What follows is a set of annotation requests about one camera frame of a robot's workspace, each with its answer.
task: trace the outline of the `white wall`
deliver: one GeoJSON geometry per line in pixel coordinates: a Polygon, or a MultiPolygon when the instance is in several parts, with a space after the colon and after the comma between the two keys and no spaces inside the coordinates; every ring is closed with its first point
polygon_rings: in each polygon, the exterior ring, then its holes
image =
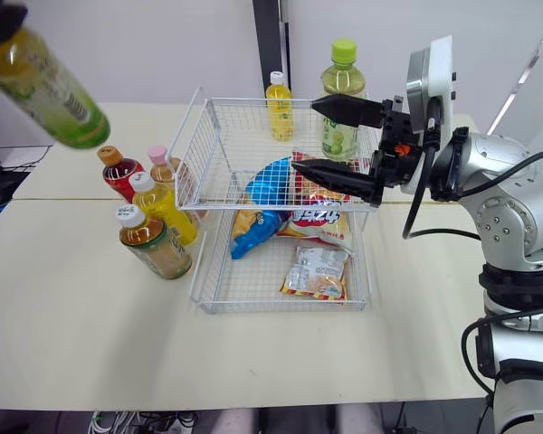
{"type": "MultiPolygon", "coordinates": [[[[262,95],[252,0],[24,0],[26,23],[104,102],[262,95]]],[[[51,144],[0,95],[0,146],[51,144]]]]}
{"type": "MultiPolygon", "coordinates": [[[[252,0],[25,0],[27,23],[98,101],[262,95],[252,0]]],[[[455,109],[486,129],[543,36],[543,0],[288,0],[292,87],[315,98],[338,37],[373,99],[404,94],[409,53],[453,35],[455,109]]],[[[0,95],[0,146],[52,140],[0,95]]]]}
{"type": "MultiPolygon", "coordinates": [[[[532,153],[543,151],[543,44],[537,64],[493,134],[513,137],[532,153]]],[[[538,170],[543,173],[543,160],[538,170]]]]}
{"type": "Polygon", "coordinates": [[[452,34],[455,111],[486,131],[543,37],[543,0],[291,0],[295,95],[320,93],[337,38],[357,41],[372,99],[405,95],[410,52],[452,34]]]}

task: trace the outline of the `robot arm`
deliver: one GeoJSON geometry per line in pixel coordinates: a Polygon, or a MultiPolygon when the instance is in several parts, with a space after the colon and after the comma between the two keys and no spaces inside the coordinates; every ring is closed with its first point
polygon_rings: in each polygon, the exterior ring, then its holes
{"type": "Polygon", "coordinates": [[[382,128],[368,175],[327,160],[293,162],[322,186],[378,206],[385,187],[414,194],[403,236],[456,233],[481,240],[486,264],[486,316],[465,329],[462,350],[475,381],[490,395],[496,433],[543,434],[543,176],[518,142],[452,131],[454,99],[451,39],[411,55],[407,96],[382,103],[332,95],[312,107],[333,120],[382,128]],[[410,232],[424,188],[437,201],[457,201],[478,234],[452,229],[410,232]],[[494,390],[472,369],[467,337],[478,331],[477,367],[495,380],[494,390]]]}

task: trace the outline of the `chip bag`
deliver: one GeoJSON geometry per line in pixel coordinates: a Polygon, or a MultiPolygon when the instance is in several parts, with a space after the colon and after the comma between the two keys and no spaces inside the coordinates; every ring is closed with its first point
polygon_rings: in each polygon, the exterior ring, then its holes
{"type": "MultiPolygon", "coordinates": [[[[290,158],[285,157],[265,166],[247,184],[243,203],[282,205],[287,201],[290,180],[290,158]]],[[[240,259],[248,250],[275,234],[290,214],[286,211],[240,210],[232,227],[232,259],[240,259]]]]}
{"type": "Polygon", "coordinates": [[[296,257],[280,292],[322,300],[346,298],[343,276],[349,258],[347,252],[323,247],[298,247],[296,257]]]}
{"type": "MultiPolygon", "coordinates": [[[[293,152],[293,159],[296,161],[310,158],[312,157],[307,154],[293,152]]],[[[302,204],[325,205],[326,209],[294,211],[286,227],[278,232],[278,236],[318,239],[351,252],[352,233],[348,225],[348,216],[338,209],[338,206],[349,201],[350,197],[320,187],[298,173],[295,174],[295,194],[299,196],[302,204]]]]}

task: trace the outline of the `white wire basket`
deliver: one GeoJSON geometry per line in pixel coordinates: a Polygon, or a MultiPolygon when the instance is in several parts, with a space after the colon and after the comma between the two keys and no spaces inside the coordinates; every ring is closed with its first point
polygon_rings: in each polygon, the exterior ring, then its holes
{"type": "MultiPolygon", "coordinates": [[[[266,101],[266,99],[205,98],[201,88],[195,92],[181,128],[169,149],[169,154],[173,156],[182,130],[188,127],[192,107],[201,104],[193,135],[183,157],[183,164],[179,165],[176,171],[177,208],[183,210],[253,208],[253,204],[242,203],[243,193],[247,184],[266,165],[284,157],[291,157],[294,151],[325,158],[321,151],[322,116],[311,108],[311,100],[290,99],[293,134],[288,141],[278,141],[273,137],[266,101]]],[[[353,170],[367,174],[370,158],[376,148],[376,131],[370,127],[360,127],[357,132],[357,155],[348,161],[348,165],[353,170]]],[[[285,203],[259,202],[257,208],[325,209],[326,205],[322,203],[306,203],[305,190],[295,192],[294,172],[290,167],[285,203]]],[[[357,197],[341,201],[338,208],[341,211],[375,210],[357,197]]]]}
{"type": "Polygon", "coordinates": [[[229,248],[235,211],[225,210],[219,214],[211,216],[216,217],[216,231],[209,231],[206,236],[214,240],[204,242],[209,247],[202,246],[195,268],[203,272],[194,275],[190,288],[191,298],[206,312],[360,311],[365,307],[374,285],[372,261],[365,251],[361,231],[364,216],[360,213],[346,214],[353,242],[344,270],[346,300],[319,300],[280,292],[295,262],[296,247],[318,247],[317,242],[272,237],[248,251],[242,259],[231,259],[229,248]]]}

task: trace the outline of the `plastic bottle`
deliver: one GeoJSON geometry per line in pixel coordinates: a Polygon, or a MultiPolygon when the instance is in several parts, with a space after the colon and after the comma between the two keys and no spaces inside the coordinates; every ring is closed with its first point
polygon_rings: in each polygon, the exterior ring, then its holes
{"type": "Polygon", "coordinates": [[[105,165],[102,169],[102,178],[110,188],[123,196],[127,202],[132,203],[135,190],[129,183],[129,177],[136,172],[145,171],[141,163],[132,158],[123,158],[114,146],[103,146],[97,155],[105,165]]]}
{"type": "MultiPolygon", "coordinates": [[[[351,39],[338,39],[332,43],[334,64],[322,72],[324,95],[345,93],[353,97],[366,97],[366,80],[355,66],[356,43],[351,39]]],[[[354,157],[357,146],[357,128],[340,125],[328,118],[322,120],[322,151],[330,160],[345,161],[354,157]]]]}
{"type": "MultiPolygon", "coordinates": [[[[274,71],[270,74],[271,86],[265,91],[268,99],[291,99],[291,92],[285,85],[283,72],[274,71]]],[[[291,101],[267,101],[268,119],[270,120],[273,136],[282,142],[288,141],[293,135],[293,113],[291,101]]]]}
{"type": "Polygon", "coordinates": [[[36,33],[22,27],[22,5],[0,5],[0,90],[60,143],[88,148],[109,121],[36,33]]]}
{"type": "MultiPolygon", "coordinates": [[[[152,146],[148,149],[148,157],[153,163],[153,167],[149,172],[151,178],[157,183],[162,184],[167,188],[175,192],[175,174],[171,172],[171,168],[167,164],[167,149],[164,146],[152,146]]],[[[170,163],[175,170],[182,164],[181,160],[176,156],[170,158],[170,163]]],[[[185,170],[182,171],[181,183],[179,188],[186,192],[187,194],[195,194],[195,189],[197,188],[197,183],[195,178],[191,175],[191,172],[188,170],[188,167],[185,166],[185,170]]],[[[207,210],[200,211],[185,211],[195,226],[199,226],[201,219],[207,215],[207,210]]]]}
{"type": "Polygon", "coordinates": [[[191,268],[191,256],[165,222],[147,217],[136,205],[117,209],[120,242],[162,278],[179,278],[191,268]]]}
{"type": "Polygon", "coordinates": [[[135,190],[133,203],[146,215],[163,219],[176,231],[179,242],[184,246],[195,241],[197,229],[187,214],[175,207],[173,190],[157,184],[147,172],[133,174],[129,182],[135,190]]]}

